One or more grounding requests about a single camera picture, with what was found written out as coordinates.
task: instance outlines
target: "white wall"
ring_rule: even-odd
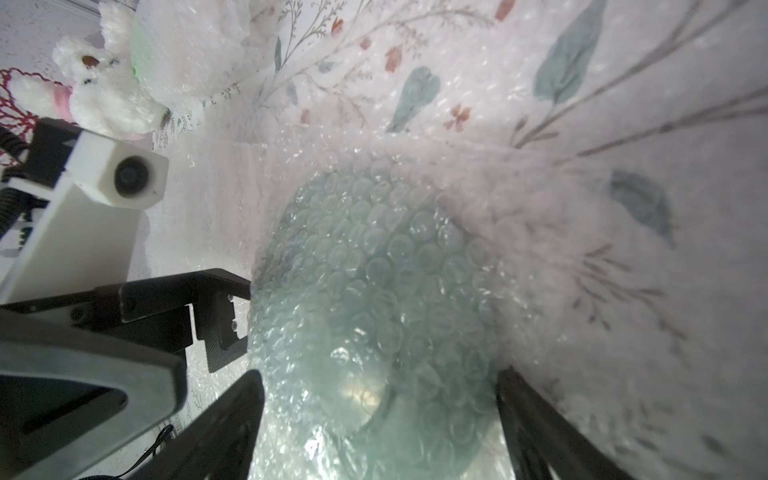
[[[95,18],[79,15],[45,0],[0,2],[0,68],[16,67],[61,81],[51,60],[56,42],[65,35],[99,35]]]

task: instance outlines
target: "painted leaf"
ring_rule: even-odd
[[[280,71],[280,66],[283,63],[283,46],[280,44],[280,37],[277,37],[277,45],[275,45],[275,73]]]
[[[606,2],[592,0],[549,49],[547,58],[536,73],[536,98],[561,104],[576,95],[598,46]]]
[[[400,66],[402,62],[402,47],[396,46],[390,48],[386,52],[386,66],[384,67],[389,73],[395,73],[395,70]]]
[[[611,198],[627,209],[638,223],[665,239],[674,248],[670,201],[661,185],[642,175],[614,170]]]
[[[299,93],[296,91],[296,84],[294,84],[292,81],[289,81],[288,85],[286,86],[286,93],[288,94],[288,99],[293,104],[293,106],[297,106],[299,104]]]
[[[344,21],[341,18],[337,18],[333,21],[333,25],[331,25],[331,36],[336,38],[339,36],[339,34],[342,31],[342,27],[344,26]]]
[[[721,457],[728,456],[728,451],[726,450],[726,448],[723,446],[722,443],[720,443],[720,440],[715,439],[713,436],[704,434],[701,436],[701,441],[710,452],[716,453]]]
[[[317,71],[320,73],[328,73],[333,69],[332,61],[322,61],[317,65]]]
[[[521,118],[521,119],[518,121],[518,124],[517,124],[517,125],[515,125],[515,133],[518,133],[520,130],[522,130],[523,128],[525,128],[525,125],[526,125],[527,123],[528,123],[528,116],[527,116],[527,115],[524,115],[524,116],[523,116],[523,118]]]
[[[502,0],[502,2],[498,4],[498,10],[496,10],[496,20],[503,22],[514,7],[515,0]]]
[[[387,132],[398,133],[406,127],[426,105],[429,105],[440,92],[440,77],[432,74],[427,67],[414,68],[402,87],[392,123]]]
[[[462,113],[458,114],[456,116],[457,121],[467,121],[469,120],[469,115],[472,112],[472,109],[470,107],[466,107],[464,110],[462,110]]]

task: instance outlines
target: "green object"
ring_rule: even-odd
[[[536,72],[536,98],[563,104],[576,95],[598,47],[606,4],[607,0],[592,0],[549,49],[547,58]]]
[[[638,223],[656,232],[674,248],[672,208],[661,185],[642,175],[617,169],[611,175],[610,195]]]
[[[147,72],[151,71],[152,48],[147,42],[141,22],[134,20],[131,24],[131,65],[134,76],[141,81]]]
[[[275,73],[280,71],[281,66],[283,66],[283,46],[280,44],[280,37],[277,37],[277,43],[275,44]]]
[[[414,68],[402,87],[392,122],[386,129],[387,133],[401,132],[408,122],[435,100],[439,92],[440,77],[433,74],[427,67]]]
[[[253,283],[250,357],[314,475],[443,480],[474,458],[496,338],[465,241],[429,189],[387,173],[316,177],[286,209]]]

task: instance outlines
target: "white plush toy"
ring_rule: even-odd
[[[63,38],[53,60],[69,86],[31,76],[11,79],[14,102],[40,117],[77,122],[86,130],[133,140],[159,128],[167,108],[141,87],[129,52],[133,11],[115,2],[99,4],[104,48]]]

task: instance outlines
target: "camera lens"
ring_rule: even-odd
[[[114,187],[123,197],[140,193],[148,183],[149,170],[139,157],[126,158],[114,171]]]

